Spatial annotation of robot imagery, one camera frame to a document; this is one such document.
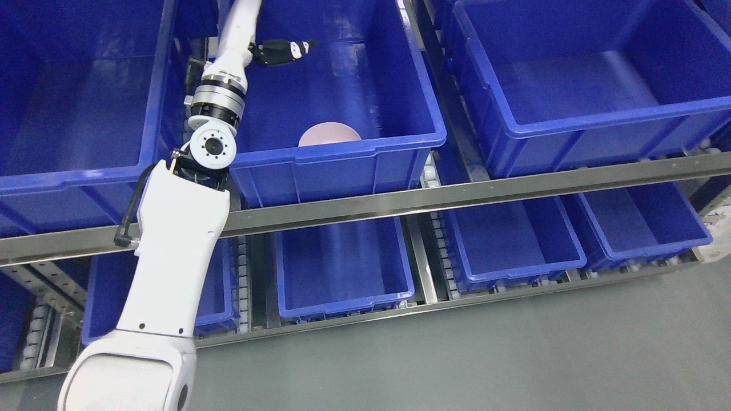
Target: metal shelf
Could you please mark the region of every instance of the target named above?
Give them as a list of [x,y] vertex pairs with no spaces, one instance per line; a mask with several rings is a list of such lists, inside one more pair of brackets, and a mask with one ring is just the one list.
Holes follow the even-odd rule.
[[[634,271],[622,269],[599,274],[573,271],[565,273],[558,281],[527,284],[522,287],[461,295],[460,298],[450,299],[449,287],[446,285],[442,267],[436,255],[431,212],[600,189],[731,175],[731,153],[700,154],[490,180],[476,147],[469,116],[462,106],[454,80],[444,63],[442,49],[431,26],[425,0],[414,0],[414,8],[411,8],[411,3],[408,1],[405,3],[412,20],[415,18],[418,22],[414,28],[417,31],[421,29],[420,36],[425,47],[424,54],[431,69],[434,90],[438,95],[449,130],[448,144],[451,148],[457,148],[456,163],[466,176],[464,181],[468,182],[431,189],[414,189],[230,213],[222,237],[249,236],[246,247],[247,253],[251,253],[251,255],[249,255],[250,265],[247,270],[249,277],[246,283],[249,293],[247,304],[249,305],[251,330],[246,333],[200,339],[196,341],[197,347],[214,347],[269,336],[403,317],[460,306],[578,290],[665,274],[690,268],[701,262],[698,253],[693,251],[680,256],[677,261],[634,267]],[[712,202],[720,195],[719,192],[723,192],[731,184],[728,178],[717,178],[714,181],[716,185],[708,191],[711,194],[698,197],[695,205],[699,210],[704,208],[706,203]],[[726,188],[722,187],[726,182],[728,182]],[[263,246],[265,233],[387,216],[402,216],[414,284],[417,287],[417,296],[414,300],[403,308],[330,318],[311,323],[292,324],[279,317],[279,313],[276,311],[276,284],[263,276],[261,271],[257,271],[257,266],[263,259],[261,255],[256,254],[266,252]],[[125,251],[112,243],[115,229],[116,227],[97,227],[2,238],[0,239],[0,266],[27,265],[59,258]],[[137,225],[133,225],[130,231],[132,235],[139,234]],[[33,370],[33,372],[0,374],[0,382],[62,372],[64,372],[63,366],[54,366],[50,369]]]

